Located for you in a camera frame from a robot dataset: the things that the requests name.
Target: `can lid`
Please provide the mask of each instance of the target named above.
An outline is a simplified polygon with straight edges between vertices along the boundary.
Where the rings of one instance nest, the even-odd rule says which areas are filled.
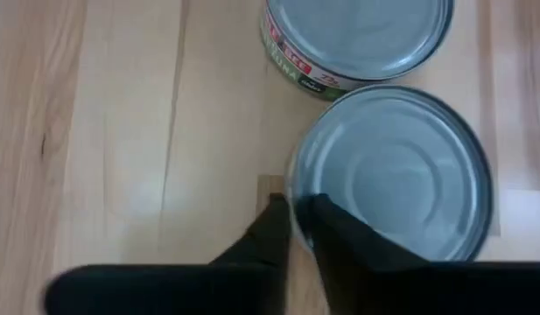
[[[409,87],[340,98],[298,147],[294,202],[326,193],[393,242],[432,261],[472,258],[491,221],[487,159],[466,123]]]
[[[268,0],[286,38],[320,66],[360,80],[410,71],[434,53],[453,0]]]

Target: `can label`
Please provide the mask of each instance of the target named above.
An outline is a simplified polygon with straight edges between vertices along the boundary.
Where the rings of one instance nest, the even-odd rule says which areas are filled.
[[[279,30],[267,4],[260,28],[268,54],[285,75],[303,88],[326,99],[335,100],[349,91],[367,85],[363,80],[353,80],[331,73],[307,59]]]

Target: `black object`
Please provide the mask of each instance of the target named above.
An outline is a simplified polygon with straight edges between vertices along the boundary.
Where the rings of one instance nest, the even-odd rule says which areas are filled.
[[[400,248],[339,209],[307,200],[304,227],[332,314],[540,312],[540,264],[435,263]],[[56,279],[49,315],[283,314],[290,239],[281,195],[208,265],[93,266]]]

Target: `wooden floor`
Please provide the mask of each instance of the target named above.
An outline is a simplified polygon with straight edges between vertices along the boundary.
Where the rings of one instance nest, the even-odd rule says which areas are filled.
[[[89,263],[206,263],[283,189],[328,103],[259,39],[262,0],[0,0],[0,315],[37,314]],[[480,259],[540,260],[540,0],[458,1],[449,37],[399,80],[440,96],[497,184]],[[291,249],[289,314],[327,314]]]

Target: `metal can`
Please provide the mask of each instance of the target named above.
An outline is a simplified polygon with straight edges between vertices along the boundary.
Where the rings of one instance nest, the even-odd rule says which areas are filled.
[[[443,41],[453,0],[267,0],[266,50],[302,88],[335,100],[406,74]]]
[[[470,260],[487,235],[493,184],[465,121],[423,91],[374,85],[344,95],[298,145],[287,176],[291,222],[325,193],[376,232],[431,261]]]

